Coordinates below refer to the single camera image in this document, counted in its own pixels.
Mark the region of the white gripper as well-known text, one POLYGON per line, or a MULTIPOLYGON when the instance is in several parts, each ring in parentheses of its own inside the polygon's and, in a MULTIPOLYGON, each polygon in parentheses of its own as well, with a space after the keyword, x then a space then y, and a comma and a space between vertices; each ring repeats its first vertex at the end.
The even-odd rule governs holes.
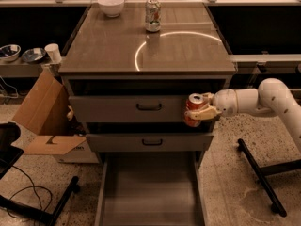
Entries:
POLYGON ((215 95, 211 92, 206 92, 202 96, 207 104, 213 106, 205 109, 188 110, 184 113, 186 117, 195 121, 205 121, 213 119, 220 114, 224 117, 230 117, 237 113, 237 96, 233 89, 223 89, 215 95))

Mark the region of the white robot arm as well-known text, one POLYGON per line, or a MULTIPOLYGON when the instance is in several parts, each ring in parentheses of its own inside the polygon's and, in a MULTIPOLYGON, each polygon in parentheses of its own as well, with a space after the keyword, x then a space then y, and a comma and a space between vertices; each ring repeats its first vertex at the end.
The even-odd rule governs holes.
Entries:
POLYGON ((217 116, 248 114, 254 117, 278 116, 301 152, 301 106, 288 87, 276 78, 263 80, 256 89, 222 89, 191 94, 186 100, 184 119, 197 127, 217 116))

